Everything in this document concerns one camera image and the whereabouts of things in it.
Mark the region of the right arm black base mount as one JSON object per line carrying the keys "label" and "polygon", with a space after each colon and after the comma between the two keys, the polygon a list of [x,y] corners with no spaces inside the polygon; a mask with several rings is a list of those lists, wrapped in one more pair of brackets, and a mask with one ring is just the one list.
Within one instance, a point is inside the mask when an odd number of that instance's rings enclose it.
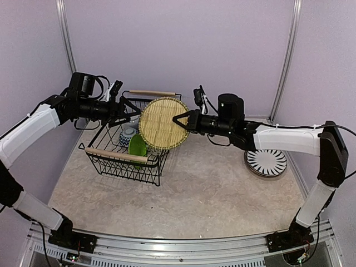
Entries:
{"label": "right arm black base mount", "polygon": [[299,234],[293,235],[289,231],[273,233],[266,236],[266,243],[270,253],[308,245],[313,241],[314,237],[312,234],[300,236]]}

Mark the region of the green plastic plate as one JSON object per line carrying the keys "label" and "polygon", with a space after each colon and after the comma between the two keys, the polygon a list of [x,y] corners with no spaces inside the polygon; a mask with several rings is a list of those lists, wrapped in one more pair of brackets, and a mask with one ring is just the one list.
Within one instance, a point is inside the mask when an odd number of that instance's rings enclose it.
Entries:
{"label": "green plastic plate", "polygon": [[146,143],[140,134],[137,133],[131,137],[130,143],[128,145],[128,153],[135,156],[147,155]]}

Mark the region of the woven bamboo tray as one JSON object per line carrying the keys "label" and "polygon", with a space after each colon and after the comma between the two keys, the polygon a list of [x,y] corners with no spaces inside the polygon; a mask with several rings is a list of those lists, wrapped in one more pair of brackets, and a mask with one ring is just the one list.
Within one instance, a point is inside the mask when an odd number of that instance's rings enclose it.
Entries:
{"label": "woven bamboo tray", "polygon": [[174,123],[173,118],[188,111],[182,101],[172,97],[160,97],[149,102],[139,119],[141,137],[157,150],[170,150],[182,145],[189,132]]}

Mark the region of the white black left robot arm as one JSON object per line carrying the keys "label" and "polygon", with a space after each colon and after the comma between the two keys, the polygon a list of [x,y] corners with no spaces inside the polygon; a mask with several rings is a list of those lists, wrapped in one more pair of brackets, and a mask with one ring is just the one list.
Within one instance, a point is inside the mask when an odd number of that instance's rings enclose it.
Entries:
{"label": "white black left robot arm", "polygon": [[127,98],[118,97],[123,85],[121,81],[115,81],[108,89],[102,89],[98,96],[93,96],[95,84],[101,85],[102,79],[103,76],[73,73],[67,88],[59,95],[52,95],[40,102],[23,120],[1,136],[1,204],[46,226],[68,248],[78,242],[76,232],[72,231],[72,221],[27,193],[9,169],[43,135],[67,121],[86,118],[100,121],[103,125],[116,126],[141,113]]}

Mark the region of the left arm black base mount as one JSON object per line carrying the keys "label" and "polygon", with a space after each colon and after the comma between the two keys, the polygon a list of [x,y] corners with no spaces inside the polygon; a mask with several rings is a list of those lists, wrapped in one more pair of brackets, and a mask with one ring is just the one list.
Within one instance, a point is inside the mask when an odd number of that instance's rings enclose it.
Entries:
{"label": "left arm black base mount", "polygon": [[71,232],[69,234],[59,234],[51,232],[48,242],[62,248],[93,254],[97,243],[97,237],[91,234]]}

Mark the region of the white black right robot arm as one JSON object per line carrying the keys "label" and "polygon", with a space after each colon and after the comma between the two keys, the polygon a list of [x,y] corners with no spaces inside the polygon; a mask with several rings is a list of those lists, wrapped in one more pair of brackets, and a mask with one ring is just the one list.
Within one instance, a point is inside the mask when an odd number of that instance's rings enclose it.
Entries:
{"label": "white black right robot arm", "polygon": [[331,202],[336,189],[349,178],[349,152],[333,121],[312,126],[278,126],[245,118],[244,100],[232,93],[218,96],[216,115],[206,112],[207,98],[195,93],[196,110],[173,117],[173,122],[190,133],[227,137],[243,151],[279,150],[289,155],[304,154],[319,159],[316,182],[287,230],[273,234],[296,247],[311,236],[311,225]]}

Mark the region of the white floral patterned mug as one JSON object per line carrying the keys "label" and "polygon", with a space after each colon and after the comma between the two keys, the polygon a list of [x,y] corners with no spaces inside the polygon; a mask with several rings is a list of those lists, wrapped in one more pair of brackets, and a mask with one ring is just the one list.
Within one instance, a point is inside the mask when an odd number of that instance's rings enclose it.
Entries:
{"label": "white floral patterned mug", "polygon": [[154,147],[149,148],[149,153],[151,156],[158,156],[158,155],[161,155],[163,152],[165,152],[165,150],[157,149]]}

